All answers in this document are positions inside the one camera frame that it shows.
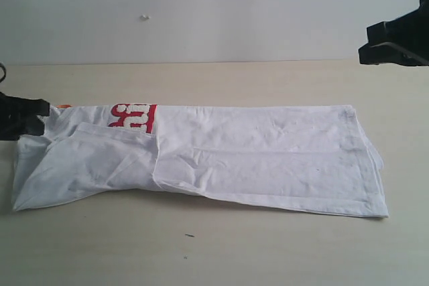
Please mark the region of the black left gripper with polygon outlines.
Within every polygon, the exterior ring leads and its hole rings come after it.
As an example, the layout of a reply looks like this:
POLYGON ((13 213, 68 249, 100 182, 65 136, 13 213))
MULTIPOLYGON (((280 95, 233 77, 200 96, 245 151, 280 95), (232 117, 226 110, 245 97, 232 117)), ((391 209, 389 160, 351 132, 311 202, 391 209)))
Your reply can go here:
POLYGON ((49 102, 1 93, 1 140, 17 141, 22 135, 42 136, 49 116, 49 102))

